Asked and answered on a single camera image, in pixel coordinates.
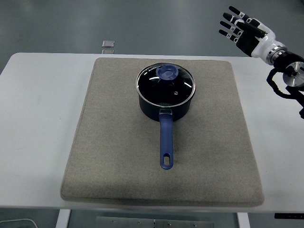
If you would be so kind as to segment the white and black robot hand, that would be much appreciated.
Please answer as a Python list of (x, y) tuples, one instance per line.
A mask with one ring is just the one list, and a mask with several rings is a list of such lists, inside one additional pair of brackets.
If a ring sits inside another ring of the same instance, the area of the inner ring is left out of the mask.
[(275, 33), (261, 21), (241, 12), (233, 6), (231, 13), (224, 13), (224, 21), (219, 33), (236, 44), (247, 56), (270, 60), (272, 54), (279, 49), (287, 50), (285, 45), (276, 40)]

